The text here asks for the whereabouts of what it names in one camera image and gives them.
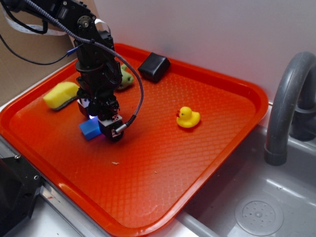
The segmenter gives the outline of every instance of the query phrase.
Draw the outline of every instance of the yellow sponge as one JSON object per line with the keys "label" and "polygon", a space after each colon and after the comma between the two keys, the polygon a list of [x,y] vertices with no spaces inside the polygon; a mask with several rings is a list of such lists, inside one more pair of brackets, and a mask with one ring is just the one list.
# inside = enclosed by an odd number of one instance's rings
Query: yellow sponge
{"label": "yellow sponge", "polygon": [[44,97],[48,107],[59,110],[75,100],[79,86],[73,82],[61,82],[51,89]]}

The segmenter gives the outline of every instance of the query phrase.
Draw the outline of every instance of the gray faucet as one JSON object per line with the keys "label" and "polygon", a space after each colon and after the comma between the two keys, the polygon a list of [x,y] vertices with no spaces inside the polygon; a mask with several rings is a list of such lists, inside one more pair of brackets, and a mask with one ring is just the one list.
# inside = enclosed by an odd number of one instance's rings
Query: gray faucet
{"label": "gray faucet", "polygon": [[301,141],[316,137],[316,57],[310,52],[294,56],[276,92],[265,144],[265,161],[286,162],[288,136]]}

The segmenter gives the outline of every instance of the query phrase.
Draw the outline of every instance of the orange tray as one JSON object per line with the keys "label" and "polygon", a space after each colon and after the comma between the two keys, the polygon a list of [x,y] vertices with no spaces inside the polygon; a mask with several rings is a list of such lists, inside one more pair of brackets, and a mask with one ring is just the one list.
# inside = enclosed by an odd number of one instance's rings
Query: orange tray
{"label": "orange tray", "polygon": [[[134,68],[149,55],[123,44],[116,51]],[[58,112],[44,103],[57,83],[76,81],[74,63],[8,105],[0,134],[108,233],[148,235],[176,216],[268,108],[256,85],[170,62],[159,83],[143,80],[143,106],[116,143],[103,135],[86,141],[76,102]],[[127,121],[139,101],[137,82],[116,96]],[[182,106],[200,112],[198,126],[177,125]]]}

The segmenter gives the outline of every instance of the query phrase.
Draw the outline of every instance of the blue block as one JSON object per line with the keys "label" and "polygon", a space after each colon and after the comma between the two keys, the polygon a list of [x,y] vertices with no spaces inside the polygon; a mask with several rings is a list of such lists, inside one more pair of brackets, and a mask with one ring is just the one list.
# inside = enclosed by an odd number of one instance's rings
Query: blue block
{"label": "blue block", "polygon": [[87,141],[101,134],[98,117],[87,120],[79,125],[80,130],[84,134]]}

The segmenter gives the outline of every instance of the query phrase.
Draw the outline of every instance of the screw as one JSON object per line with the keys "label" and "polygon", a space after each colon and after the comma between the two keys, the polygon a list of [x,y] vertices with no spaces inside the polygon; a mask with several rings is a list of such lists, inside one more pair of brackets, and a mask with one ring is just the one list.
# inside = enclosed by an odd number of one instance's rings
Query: screw
{"label": "screw", "polygon": [[87,21],[83,22],[83,27],[87,28],[89,26],[89,23]]}

